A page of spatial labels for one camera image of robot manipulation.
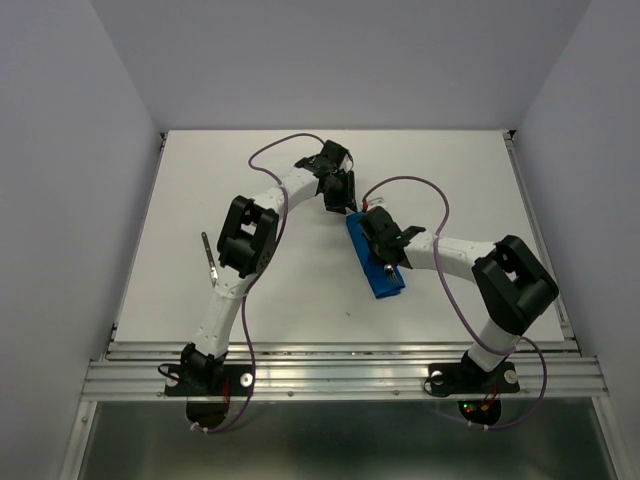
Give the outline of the silver knife black handle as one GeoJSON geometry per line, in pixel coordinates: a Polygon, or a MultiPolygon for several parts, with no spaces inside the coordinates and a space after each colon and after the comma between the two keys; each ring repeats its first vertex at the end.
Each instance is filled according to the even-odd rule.
{"type": "Polygon", "coordinates": [[[212,287],[215,288],[218,283],[218,273],[217,273],[211,245],[209,242],[209,238],[205,231],[201,233],[201,240],[203,243],[206,259],[208,262],[210,281],[211,281],[212,287]]]}

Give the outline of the blue satin napkin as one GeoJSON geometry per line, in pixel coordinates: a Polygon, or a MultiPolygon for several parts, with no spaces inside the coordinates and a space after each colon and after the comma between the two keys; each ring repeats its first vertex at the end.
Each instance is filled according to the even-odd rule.
{"type": "Polygon", "coordinates": [[[376,299],[389,298],[399,295],[405,288],[404,279],[398,271],[398,268],[395,266],[398,272],[398,276],[402,280],[403,288],[396,290],[392,288],[388,283],[384,273],[384,266],[374,260],[364,236],[362,227],[358,223],[358,221],[363,216],[363,212],[353,213],[346,217],[345,222],[356,256],[358,258],[364,276],[369,284],[369,287],[376,299]]]}

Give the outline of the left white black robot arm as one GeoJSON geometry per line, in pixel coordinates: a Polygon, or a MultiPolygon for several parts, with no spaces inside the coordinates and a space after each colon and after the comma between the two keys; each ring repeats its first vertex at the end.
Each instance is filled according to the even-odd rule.
{"type": "Polygon", "coordinates": [[[223,383],[223,364],[237,313],[252,285],[274,257],[288,214],[318,195],[329,212],[355,212],[355,174],[343,167],[353,158],[342,145],[326,140],[319,153],[297,161],[283,177],[265,168],[276,185],[251,196],[236,196],[216,243],[214,286],[209,310],[194,340],[180,356],[179,379],[199,393],[215,393],[223,383]]]}

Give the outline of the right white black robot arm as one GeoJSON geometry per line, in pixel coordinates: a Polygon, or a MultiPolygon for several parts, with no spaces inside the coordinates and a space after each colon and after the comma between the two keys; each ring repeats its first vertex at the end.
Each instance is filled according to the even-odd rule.
{"type": "Polygon", "coordinates": [[[361,263],[376,289],[404,287],[399,271],[430,270],[441,283],[453,276],[473,283],[488,319],[480,332],[462,322],[473,343],[457,363],[433,365],[426,391],[438,397],[481,393],[504,382],[505,361],[529,327],[551,306],[559,288],[518,236],[496,242],[445,237],[421,226],[401,229],[376,206],[357,214],[355,239],[364,248],[361,263]]]}

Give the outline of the silver fork black handle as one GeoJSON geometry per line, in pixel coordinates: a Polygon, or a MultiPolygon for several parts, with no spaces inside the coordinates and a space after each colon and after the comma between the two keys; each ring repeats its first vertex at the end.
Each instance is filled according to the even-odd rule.
{"type": "Polygon", "coordinates": [[[387,264],[384,266],[384,273],[388,283],[392,288],[399,290],[403,288],[403,283],[401,278],[398,276],[398,272],[396,267],[392,264],[387,264]]]}

